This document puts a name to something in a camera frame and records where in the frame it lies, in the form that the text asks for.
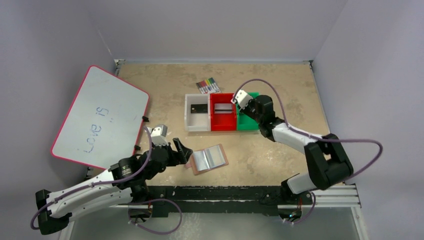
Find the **pink leather card holder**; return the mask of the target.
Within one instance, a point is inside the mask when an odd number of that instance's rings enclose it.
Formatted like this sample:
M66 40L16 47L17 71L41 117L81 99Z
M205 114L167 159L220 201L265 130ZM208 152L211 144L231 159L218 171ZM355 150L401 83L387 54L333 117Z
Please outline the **pink leather card holder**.
M191 169L195 176L227 166L227 155L222 144L217 144L204 149L194 151L184 165Z

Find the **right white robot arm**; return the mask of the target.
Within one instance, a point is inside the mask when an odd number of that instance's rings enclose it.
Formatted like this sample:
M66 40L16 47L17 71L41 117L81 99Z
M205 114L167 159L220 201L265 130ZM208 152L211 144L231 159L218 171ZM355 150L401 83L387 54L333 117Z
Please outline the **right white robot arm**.
M289 146L304 154L307 172L282 181L280 196L294 203L304 192L329 187L354 173L353 166L338 137L304 133L276 116L273 100L268 95L252 97L241 91L235 95L241 113L257 122L260 133L272 142Z

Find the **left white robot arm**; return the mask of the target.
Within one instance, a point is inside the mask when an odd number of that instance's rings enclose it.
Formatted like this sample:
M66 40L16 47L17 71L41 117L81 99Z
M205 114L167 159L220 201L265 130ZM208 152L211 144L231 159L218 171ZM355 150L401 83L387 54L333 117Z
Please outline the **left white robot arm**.
M153 195L146 181L167 167L186 164L194 152L177 137L173 138L173 143L176 149L169 143L152 144L143 154L122 158L96 177L73 187L56 192L39 190L35 194L37 212L30 227L42 235L50 235L90 211L118 204L152 202Z

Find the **green plastic bin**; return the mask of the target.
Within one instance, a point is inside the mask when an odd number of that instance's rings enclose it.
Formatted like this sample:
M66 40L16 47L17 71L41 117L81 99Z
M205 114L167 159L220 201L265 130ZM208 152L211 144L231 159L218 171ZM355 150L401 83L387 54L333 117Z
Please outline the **green plastic bin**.
M242 93L237 92L235 94L236 100L240 100L241 97L244 97L246 94L249 95L249 97L247 98L248 100L253 100L255 97L259 95L258 92L245 92L244 90L240 90L240 92ZM236 109L236 118L237 118L236 120L237 131L257 131L259 129L258 123L254 119L240 112L238 102L236 102L235 104L235 109Z

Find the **red plastic bin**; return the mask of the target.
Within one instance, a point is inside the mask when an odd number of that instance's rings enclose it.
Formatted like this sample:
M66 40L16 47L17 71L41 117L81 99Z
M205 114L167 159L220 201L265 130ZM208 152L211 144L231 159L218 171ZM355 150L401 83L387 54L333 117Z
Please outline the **red plastic bin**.
M233 104L233 112L231 114L215 114L214 104L232 104L231 99L233 93L211 93L209 95L210 108L210 130L218 131L236 131L237 130L237 115L236 106Z

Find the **white plastic bin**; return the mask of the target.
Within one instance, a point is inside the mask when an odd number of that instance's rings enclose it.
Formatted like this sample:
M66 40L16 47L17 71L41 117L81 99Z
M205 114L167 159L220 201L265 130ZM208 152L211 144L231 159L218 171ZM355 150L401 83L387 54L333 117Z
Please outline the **white plastic bin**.
M192 104L208 104L208 113L192 114ZM210 95L209 94L186 94L184 100L184 127L188 132L210 132Z

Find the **red framed whiteboard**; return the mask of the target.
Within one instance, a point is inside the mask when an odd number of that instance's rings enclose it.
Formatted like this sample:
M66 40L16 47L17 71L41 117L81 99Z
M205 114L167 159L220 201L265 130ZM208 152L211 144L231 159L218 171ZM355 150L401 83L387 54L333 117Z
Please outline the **red framed whiteboard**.
M150 96L92 65L51 147L51 155L107 169L135 152Z

